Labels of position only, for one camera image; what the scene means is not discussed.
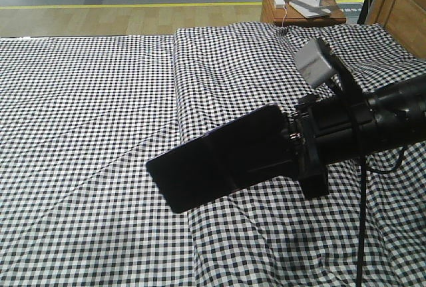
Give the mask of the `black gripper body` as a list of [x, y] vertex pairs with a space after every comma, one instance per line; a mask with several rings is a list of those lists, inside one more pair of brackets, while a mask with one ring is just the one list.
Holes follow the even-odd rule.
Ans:
[[365, 99], [301, 98], [289, 118], [289, 138], [298, 181], [306, 200], [329, 194], [327, 165], [359, 156], [361, 127], [373, 122]]

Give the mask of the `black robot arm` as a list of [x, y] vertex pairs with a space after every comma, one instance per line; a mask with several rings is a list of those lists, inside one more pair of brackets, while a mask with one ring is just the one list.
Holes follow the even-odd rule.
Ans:
[[268, 105], [235, 120], [229, 158], [237, 189], [286, 176], [306, 199], [319, 198], [329, 192], [328, 165], [425, 140], [424, 76], [371, 93], [353, 79], [327, 85], [332, 97], [307, 95], [291, 115]]

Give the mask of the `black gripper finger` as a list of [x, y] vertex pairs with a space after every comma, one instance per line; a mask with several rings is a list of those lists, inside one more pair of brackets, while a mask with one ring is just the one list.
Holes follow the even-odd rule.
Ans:
[[298, 175], [296, 156], [288, 152], [245, 152], [230, 161], [230, 168], [239, 189], [277, 176]]

